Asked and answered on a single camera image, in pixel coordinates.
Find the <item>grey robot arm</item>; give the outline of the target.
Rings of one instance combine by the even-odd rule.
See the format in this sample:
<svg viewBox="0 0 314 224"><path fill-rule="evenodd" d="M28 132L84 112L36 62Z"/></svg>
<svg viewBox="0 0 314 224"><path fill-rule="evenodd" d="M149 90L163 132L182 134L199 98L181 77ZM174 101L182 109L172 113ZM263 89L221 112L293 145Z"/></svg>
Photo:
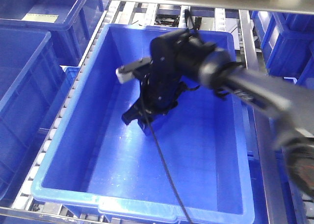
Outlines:
<svg viewBox="0 0 314 224"><path fill-rule="evenodd" d="M139 98L122 120L125 124L137 120L141 128L178 105L179 96L189 90L183 76L219 98L236 95L273 120L290 179L302 192L314 195L313 90L248 70L228 51L190 29L154 38L149 57L117 68L116 75L120 83L139 80Z"/></svg>

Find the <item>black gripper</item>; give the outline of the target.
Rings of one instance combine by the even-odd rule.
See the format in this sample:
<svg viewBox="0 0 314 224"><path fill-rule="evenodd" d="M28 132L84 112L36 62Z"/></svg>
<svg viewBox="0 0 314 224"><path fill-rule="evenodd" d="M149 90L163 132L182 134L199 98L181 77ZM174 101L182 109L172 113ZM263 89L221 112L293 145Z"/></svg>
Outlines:
<svg viewBox="0 0 314 224"><path fill-rule="evenodd" d="M139 99L122 114L125 125L144 114L152 123L176 108L181 77L196 80L201 63L215 48L215 43L204 42L198 34L183 29L154 38L150 43L152 63L148 76Z"/></svg>

